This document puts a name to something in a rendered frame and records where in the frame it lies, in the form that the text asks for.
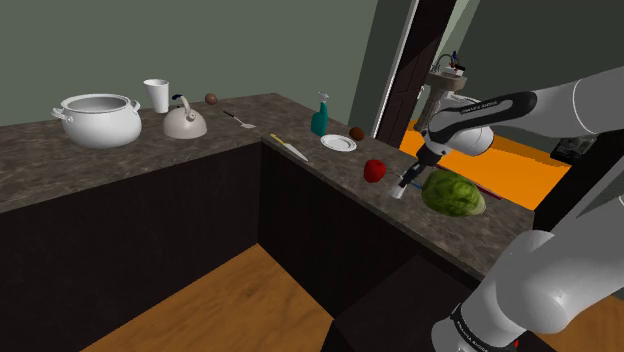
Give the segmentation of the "green lettuce head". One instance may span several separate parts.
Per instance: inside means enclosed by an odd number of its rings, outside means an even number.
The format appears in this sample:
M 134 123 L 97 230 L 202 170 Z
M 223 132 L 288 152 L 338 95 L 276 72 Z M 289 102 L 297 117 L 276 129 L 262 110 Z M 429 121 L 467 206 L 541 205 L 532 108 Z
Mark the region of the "green lettuce head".
M 486 209 L 479 189 L 451 171 L 433 171 L 422 186 L 421 198 L 430 209 L 450 217 L 481 215 Z

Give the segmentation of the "beige kettle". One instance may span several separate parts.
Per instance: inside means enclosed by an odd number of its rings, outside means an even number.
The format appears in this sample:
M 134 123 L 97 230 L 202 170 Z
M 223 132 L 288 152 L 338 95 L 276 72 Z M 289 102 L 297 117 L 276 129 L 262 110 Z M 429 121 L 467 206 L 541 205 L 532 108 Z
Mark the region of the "beige kettle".
M 163 121 L 164 134 L 175 139 L 194 139 L 205 135 L 207 126 L 203 116 L 190 107 L 183 95 L 175 94 L 172 99 L 180 99 L 183 106 L 166 114 Z

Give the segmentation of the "pedestal sink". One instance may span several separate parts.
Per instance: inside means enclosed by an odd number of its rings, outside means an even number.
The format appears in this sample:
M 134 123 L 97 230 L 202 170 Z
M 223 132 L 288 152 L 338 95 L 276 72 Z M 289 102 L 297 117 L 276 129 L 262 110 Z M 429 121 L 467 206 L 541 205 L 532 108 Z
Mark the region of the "pedestal sink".
M 427 73 L 425 84 L 430 87 L 429 96 L 424 108 L 414 125 L 414 130 L 422 132 L 430 122 L 432 116 L 439 110 L 440 101 L 448 92 L 461 90 L 467 78 L 464 76 L 465 67 L 460 64 L 456 52 L 442 54 Z

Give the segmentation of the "yellow-handled knife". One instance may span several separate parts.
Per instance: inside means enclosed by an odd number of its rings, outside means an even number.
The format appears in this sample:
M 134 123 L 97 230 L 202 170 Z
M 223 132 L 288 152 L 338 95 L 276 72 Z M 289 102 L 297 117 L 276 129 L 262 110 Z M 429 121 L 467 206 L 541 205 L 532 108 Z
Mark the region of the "yellow-handled knife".
M 301 158 L 302 160 L 308 162 L 308 158 L 302 153 L 300 152 L 296 147 L 294 147 L 293 145 L 291 145 L 290 143 L 286 143 L 284 142 L 282 139 L 280 139 L 277 135 L 275 134 L 270 134 L 270 136 L 275 139 L 279 144 L 281 144 L 283 147 L 285 147 L 286 149 L 288 149 L 290 152 L 292 152 L 294 155 L 296 155 L 297 157 Z

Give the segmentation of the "white cooking pot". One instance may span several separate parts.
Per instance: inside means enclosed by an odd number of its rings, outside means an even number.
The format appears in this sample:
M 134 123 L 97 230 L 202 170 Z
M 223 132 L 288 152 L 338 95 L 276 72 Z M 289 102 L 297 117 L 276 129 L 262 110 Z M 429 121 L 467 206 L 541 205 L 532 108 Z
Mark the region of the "white cooking pot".
M 66 98 L 51 115 L 75 143 L 96 149 L 114 148 L 135 141 L 142 122 L 141 104 L 128 97 L 94 93 Z

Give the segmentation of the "dark brown door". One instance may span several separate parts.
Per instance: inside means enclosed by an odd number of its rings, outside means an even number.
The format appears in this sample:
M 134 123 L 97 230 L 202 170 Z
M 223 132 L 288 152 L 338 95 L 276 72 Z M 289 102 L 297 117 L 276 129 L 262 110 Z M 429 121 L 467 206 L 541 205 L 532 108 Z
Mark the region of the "dark brown door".
M 418 0 L 375 138 L 399 148 L 457 0 Z

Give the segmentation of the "red pencil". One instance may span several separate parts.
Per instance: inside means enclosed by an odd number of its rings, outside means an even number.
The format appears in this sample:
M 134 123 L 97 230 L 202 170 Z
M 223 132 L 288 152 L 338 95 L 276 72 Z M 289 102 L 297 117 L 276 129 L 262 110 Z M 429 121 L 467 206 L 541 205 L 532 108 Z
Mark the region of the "red pencil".
M 476 187 L 479 191 L 481 191 L 482 193 L 485 193 L 485 194 L 487 194 L 487 195 L 489 195 L 489 196 L 491 196 L 491 197 L 493 197 L 493 198 L 495 198 L 495 199 L 497 199 L 497 200 L 501 200 L 501 199 L 503 199 L 500 195 L 498 195 L 498 194 L 496 194 L 495 192 L 493 192 L 493 191 L 491 191 L 491 190 L 489 190 L 489 189 L 487 189 L 487 188 L 483 187 L 482 185 L 480 185 L 480 184 L 478 184 L 478 183 L 476 183 L 476 182 L 473 182 L 473 184 L 474 184 L 474 185 L 475 185 L 475 187 Z

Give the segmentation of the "black-handled spatula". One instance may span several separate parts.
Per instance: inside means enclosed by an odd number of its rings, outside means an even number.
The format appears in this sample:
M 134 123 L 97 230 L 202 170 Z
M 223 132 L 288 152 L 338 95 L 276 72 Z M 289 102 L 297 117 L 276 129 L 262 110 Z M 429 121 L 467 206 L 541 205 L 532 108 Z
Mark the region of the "black-handled spatula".
M 256 128 L 256 126 L 255 126 L 255 125 L 250 124 L 250 123 L 245 123 L 245 122 L 243 122 L 242 120 L 240 120 L 238 117 L 236 117 L 234 114 L 232 114 L 232 113 L 230 113 L 230 112 L 227 112 L 227 111 L 223 110 L 223 113 L 225 113 L 226 115 L 228 115 L 228 116 L 232 117 L 232 118 L 233 118 L 234 120 L 236 120 L 236 121 L 240 124 L 240 126 L 241 126 L 241 127 L 243 127 L 243 128 L 246 128 L 246 129 L 253 129 L 253 128 Z

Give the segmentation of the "white cup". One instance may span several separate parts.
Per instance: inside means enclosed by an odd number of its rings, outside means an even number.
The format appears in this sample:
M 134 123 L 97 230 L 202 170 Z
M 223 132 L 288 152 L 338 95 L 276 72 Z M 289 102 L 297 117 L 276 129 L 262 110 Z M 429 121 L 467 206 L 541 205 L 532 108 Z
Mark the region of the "white cup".
M 154 111 L 167 113 L 169 109 L 169 82 L 164 79 L 146 79 L 143 84 Z

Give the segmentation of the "red apple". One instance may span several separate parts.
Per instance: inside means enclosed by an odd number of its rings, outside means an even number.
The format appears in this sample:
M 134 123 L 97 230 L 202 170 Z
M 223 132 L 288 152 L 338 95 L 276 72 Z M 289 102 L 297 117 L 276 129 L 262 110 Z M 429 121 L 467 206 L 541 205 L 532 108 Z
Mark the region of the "red apple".
M 386 165 L 377 159 L 368 160 L 363 169 L 363 177 L 369 183 L 379 182 L 386 174 Z

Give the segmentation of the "white plate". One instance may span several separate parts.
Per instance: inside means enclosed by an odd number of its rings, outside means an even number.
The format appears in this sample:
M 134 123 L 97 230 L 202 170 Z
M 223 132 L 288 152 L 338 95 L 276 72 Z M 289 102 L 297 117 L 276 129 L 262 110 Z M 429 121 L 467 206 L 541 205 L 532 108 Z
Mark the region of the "white plate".
M 326 134 L 320 138 L 320 142 L 325 147 L 339 152 L 351 152 L 357 148 L 357 144 L 354 140 L 337 134 Z

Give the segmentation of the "teal spray bottle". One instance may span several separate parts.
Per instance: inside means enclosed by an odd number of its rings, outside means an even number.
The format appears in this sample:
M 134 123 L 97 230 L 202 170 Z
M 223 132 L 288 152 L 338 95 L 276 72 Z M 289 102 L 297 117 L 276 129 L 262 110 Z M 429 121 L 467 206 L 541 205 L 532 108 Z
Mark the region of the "teal spray bottle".
M 317 112 L 312 115 L 311 119 L 311 132 L 323 137 L 326 134 L 326 129 L 328 125 L 328 109 L 327 109 L 327 100 L 329 95 L 320 92 L 320 107 Z

